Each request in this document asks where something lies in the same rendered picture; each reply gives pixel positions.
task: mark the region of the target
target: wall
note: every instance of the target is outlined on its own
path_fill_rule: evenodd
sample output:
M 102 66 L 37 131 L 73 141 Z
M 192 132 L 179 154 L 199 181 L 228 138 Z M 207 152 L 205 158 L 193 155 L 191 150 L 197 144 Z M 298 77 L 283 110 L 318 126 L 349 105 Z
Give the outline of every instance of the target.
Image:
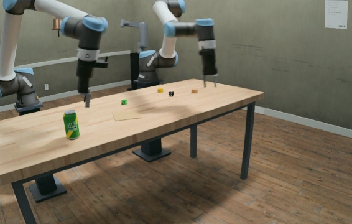
M 159 50 L 162 26 L 151 2 L 137 20 L 149 24 Z M 352 1 L 348 29 L 325 28 L 325 1 L 186 0 L 182 21 L 215 21 L 219 82 L 265 92 L 258 106 L 352 129 Z M 201 78 L 196 39 L 178 39 L 179 63 L 164 82 Z
M 65 4 L 85 11 L 95 16 L 102 16 L 108 20 L 108 30 L 101 40 L 101 53 L 135 50 L 137 41 L 132 29 L 121 29 L 121 19 L 132 17 L 133 0 L 61 0 Z M 0 1 L 0 42 L 4 20 L 4 9 Z M 46 62 L 62 58 L 76 57 L 78 41 L 64 37 L 53 29 L 54 17 L 36 11 L 26 11 L 23 15 L 15 66 L 30 63 Z M 104 85 L 130 79 L 129 56 L 115 56 L 109 58 L 109 68 L 95 69 L 90 81 L 91 86 Z M 50 65 L 35 68 L 35 86 L 38 96 L 48 96 L 57 93 L 76 90 L 76 62 Z M 44 90 L 44 84 L 49 84 L 49 90 Z M 0 99 L 0 106 L 16 101 L 16 96 L 7 96 Z

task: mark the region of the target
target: cardboard square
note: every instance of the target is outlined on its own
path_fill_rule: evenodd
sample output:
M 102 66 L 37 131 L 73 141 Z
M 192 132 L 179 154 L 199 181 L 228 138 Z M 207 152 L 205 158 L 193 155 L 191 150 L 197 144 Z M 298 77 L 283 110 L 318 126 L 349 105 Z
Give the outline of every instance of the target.
M 115 121 L 141 118 L 141 114 L 138 111 L 117 111 L 113 113 L 113 116 Z

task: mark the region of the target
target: wooden tabletop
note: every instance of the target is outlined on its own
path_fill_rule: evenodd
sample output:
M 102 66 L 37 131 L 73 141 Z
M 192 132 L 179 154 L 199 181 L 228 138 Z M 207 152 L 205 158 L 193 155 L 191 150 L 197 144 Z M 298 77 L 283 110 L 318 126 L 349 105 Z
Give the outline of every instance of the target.
M 154 138 L 264 98 L 245 88 L 185 80 L 128 91 L 0 121 L 0 185 L 32 177 Z M 191 93 L 197 89 L 198 94 Z M 127 99 L 127 105 L 121 100 Z M 63 113 L 78 115 L 80 137 L 65 137 Z M 115 121 L 112 112 L 139 111 Z

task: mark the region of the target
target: soda can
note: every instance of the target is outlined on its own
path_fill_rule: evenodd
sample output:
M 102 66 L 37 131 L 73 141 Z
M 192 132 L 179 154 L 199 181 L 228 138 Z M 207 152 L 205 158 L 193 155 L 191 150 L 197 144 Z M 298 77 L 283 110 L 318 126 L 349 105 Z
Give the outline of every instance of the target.
M 75 113 L 75 110 L 68 110 L 64 112 L 64 126 L 65 134 L 68 139 L 77 139 L 79 137 L 79 125 L 78 125 L 78 116 Z

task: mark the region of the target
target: wooden table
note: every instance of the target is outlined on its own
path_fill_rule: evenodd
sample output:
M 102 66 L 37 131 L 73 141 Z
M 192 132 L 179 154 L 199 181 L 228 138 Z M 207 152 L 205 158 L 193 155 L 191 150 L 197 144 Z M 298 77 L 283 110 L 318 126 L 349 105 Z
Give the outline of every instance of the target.
M 0 185 L 12 184 L 26 223 L 35 223 L 23 183 L 191 130 L 191 157 L 197 154 L 197 125 L 248 107 L 241 178 L 248 176 L 254 106 L 259 91 L 185 80 L 97 98 L 90 108 L 83 102 L 0 121 Z M 127 105 L 121 100 L 127 99 Z M 65 137 L 63 113 L 74 109 L 80 137 Z M 141 119 L 115 121 L 112 112 L 139 111 Z

